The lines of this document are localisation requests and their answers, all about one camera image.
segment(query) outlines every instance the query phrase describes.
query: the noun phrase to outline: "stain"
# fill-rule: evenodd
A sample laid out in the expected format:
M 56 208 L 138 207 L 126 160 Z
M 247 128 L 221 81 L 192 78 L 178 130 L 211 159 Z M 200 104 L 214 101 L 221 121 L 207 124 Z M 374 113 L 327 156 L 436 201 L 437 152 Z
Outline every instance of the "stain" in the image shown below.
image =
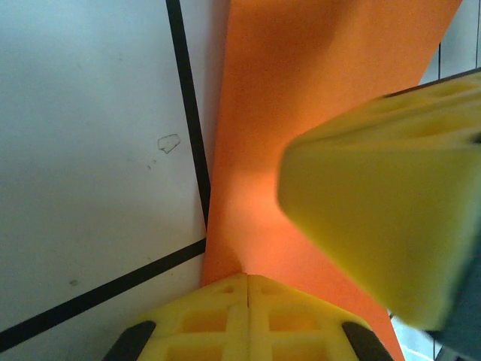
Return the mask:
M 159 139 L 159 150 L 169 154 L 177 145 L 180 144 L 180 137 L 177 134 L 170 134 Z

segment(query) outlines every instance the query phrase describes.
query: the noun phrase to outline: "black line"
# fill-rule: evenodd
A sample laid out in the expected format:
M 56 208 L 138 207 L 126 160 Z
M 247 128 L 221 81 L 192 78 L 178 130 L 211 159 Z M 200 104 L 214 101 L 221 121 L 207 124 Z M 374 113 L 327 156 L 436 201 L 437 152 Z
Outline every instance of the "black line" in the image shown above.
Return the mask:
M 480 73 L 480 72 L 481 72 L 481 69 L 473 69 L 473 70 L 464 71 L 462 73 L 454 74 L 454 75 L 451 75 L 450 77 L 444 77 L 443 79 L 435 80 L 435 81 L 432 81 L 430 83 L 424 83 L 422 85 L 413 86 L 412 88 L 399 90 L 396 93 L 387 94 L 387 95 L 384 96 L 384 98 L 391 98 L 393 96 L 399 96 L 400 94 L 410 93 L 410 92 L 413 92 L 413 91 L 418 90 L 418 89 L 427 88 L 428 86 L 431 86 L 431 85 L 444 83 L 444 82 L 447 82 L 447 81 L 450 81 L 450 80 L 458 79 L 460 77 L 465 77 L 466 75 L 471 75 L 471 74 Z
M 201 122 L 198 117 L 197 101 L 195 100 L 194 79 L 189 61 L 186 31 L 183 27 L 182 11 L 179 0 L 165 0 L 168 21 L 171 25 L 172 41 L 174 42 L 175 59 L 179 72 L 180 89 L 182 90 L 183 106 L 186 112 L 187 127 L 189 129 L 192 157 L 194 159 L 195 175 L 199 195 L 201 197 L 202 212 L 205 225 L 209 216 L 210 180 L 205 158 L 204 141 L 202 139 Z
M 437 79 L 441 79 L 441 43 L 439 43 L 437 52 Z
M 205 238 L 0 332 L 0 353 L 205 252 Z

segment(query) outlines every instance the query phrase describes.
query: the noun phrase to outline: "yellow rubber piece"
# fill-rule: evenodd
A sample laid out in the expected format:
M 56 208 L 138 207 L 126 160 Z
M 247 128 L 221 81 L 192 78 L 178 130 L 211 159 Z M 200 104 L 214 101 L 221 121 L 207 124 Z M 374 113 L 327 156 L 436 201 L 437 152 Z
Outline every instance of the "yellow rubber piece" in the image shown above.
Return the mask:
M 440 329 L 481 214 L 481 73 L 376 99 L 296 138 L 278 200 L 404 322 Z
M 359 317 L 262 276 L 234 275 L 141 316 L 139 361 L 358 361 L 342 322 Z

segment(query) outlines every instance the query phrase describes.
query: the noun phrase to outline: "orange paper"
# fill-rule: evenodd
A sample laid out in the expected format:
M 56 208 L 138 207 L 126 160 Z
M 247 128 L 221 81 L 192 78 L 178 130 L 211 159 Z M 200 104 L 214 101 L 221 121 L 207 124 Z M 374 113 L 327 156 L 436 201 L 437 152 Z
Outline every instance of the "orange paper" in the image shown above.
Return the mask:
M 273 278 L 360 315 L 403 359 L 386 310 L 281 214 L 277 166 L 296 135 L 417 85 L 459 3 L 231 0 L 205 284 Z

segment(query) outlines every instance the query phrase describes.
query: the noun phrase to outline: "white floor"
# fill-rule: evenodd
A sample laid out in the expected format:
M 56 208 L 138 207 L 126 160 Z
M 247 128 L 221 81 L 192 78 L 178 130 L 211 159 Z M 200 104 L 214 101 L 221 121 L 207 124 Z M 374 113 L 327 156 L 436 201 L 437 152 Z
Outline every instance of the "white floor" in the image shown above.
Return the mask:
M 211 169 L 228 0 L 180 4 Z M 165 1 L 0 2 L 0 45 L 1 332 L 205 227 Z M 180 143 L 166 154 L 168 135 Z M 101 359 L 142 311 L 197 288 L 201 260 L 0 359 Z

